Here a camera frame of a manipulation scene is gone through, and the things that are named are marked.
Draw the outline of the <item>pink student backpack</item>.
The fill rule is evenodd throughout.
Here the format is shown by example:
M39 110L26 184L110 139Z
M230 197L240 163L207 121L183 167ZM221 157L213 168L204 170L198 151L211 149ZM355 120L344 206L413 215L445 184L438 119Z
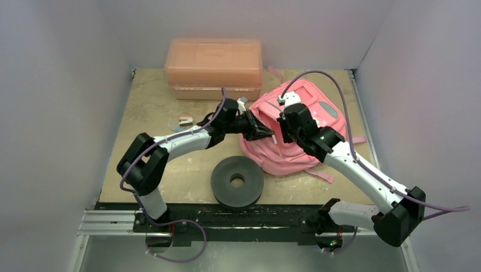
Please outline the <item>pink student backpack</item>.
M287 99L291 94L298 95L303 106L284 114L284 106L277 99L280 96ZM250 110L274 134L252 142L241 139L241 149L248 158L263 171L275 176L305 171L333 182L332 176L315 170L319 160L305 153L300 146L309 136L319 135L320 130L326 127L335 129L343 137L347 136L344 115L314 83L306 79L284 82L257 99Z

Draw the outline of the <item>blue highlighter marker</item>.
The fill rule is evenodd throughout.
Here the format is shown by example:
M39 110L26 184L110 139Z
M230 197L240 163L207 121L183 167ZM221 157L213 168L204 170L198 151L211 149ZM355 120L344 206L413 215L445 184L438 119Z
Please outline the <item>blue highlighter marker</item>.
M186 130L186 128L180 127L180 126L174 126L174 127L172 127L172 131L174 131L174 132L176 132L176 133L182 132L182 131L185 131L185 130Z

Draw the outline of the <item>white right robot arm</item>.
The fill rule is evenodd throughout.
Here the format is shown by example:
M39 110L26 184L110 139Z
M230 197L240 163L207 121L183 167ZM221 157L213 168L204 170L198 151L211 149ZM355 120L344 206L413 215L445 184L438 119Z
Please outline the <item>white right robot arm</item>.
M361 155L351 151L350 143L335 129L317 127L308 107L302 103L286 106L278 118L282 136L296 143L307 155L337 170L355 184L373 202L372 205L329 200L318 216L319 225L327 231L338 225L373 230L379 238L399 247L423 221L421 202L426 193L411 189L390 179Z

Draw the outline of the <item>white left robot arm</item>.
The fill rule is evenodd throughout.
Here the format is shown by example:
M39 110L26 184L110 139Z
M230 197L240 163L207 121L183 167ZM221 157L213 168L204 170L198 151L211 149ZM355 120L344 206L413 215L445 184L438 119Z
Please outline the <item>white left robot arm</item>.
M241 111L236 100L225 99L215 112L208 113L188 130L157 138L147 133L135 137L116 171L144 208L149 227L161 232L169 224L170 211L158 189L167 163L190 152L212 148L228 134L257 141L269 138L274 132L250 110Z

